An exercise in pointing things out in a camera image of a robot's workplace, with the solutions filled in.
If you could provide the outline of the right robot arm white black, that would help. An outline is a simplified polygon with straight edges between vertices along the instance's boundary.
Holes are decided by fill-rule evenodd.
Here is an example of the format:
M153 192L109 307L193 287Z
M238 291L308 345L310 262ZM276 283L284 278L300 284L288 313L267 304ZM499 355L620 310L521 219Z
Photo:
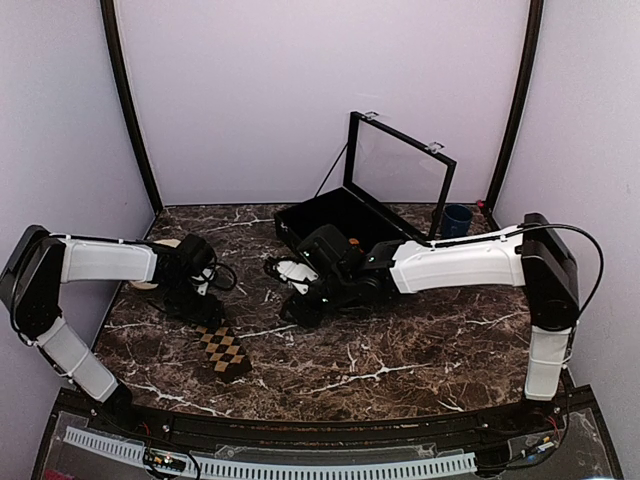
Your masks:
M522 224L465 238L393 240L364 252L356 240L324 225L307 238L293 259L270 259L265 271L294 292L281 315L315 327L341 307L385 301L397 295L476 285L506 285L525 291L531 340L525 400L510 413L521 434L534 432L549 405L580 316L577 262L538 213Z

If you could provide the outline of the tan brown argyle sock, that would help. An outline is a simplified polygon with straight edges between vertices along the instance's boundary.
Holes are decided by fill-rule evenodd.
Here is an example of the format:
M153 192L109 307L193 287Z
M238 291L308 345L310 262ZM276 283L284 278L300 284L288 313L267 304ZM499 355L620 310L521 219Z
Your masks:
M224 383L231 383L252 370L248 353L228 325L217 328L197 326L199 341L212 364L217 378Z

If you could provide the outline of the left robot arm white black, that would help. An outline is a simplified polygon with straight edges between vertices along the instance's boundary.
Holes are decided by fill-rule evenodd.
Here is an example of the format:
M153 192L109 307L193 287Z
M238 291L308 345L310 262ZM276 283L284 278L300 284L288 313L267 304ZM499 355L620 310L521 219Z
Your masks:
M140 412L128 404L130 392L104 366L64 318L62 285L119 281L155 285L164 291L168 315L207 328L223 320L223 305L208 288L215 252L189 234L175 246L54 234L29 226L1 274L1 302L18 338L34 346L60 373L94 401L101 417L120 436L141 427Z

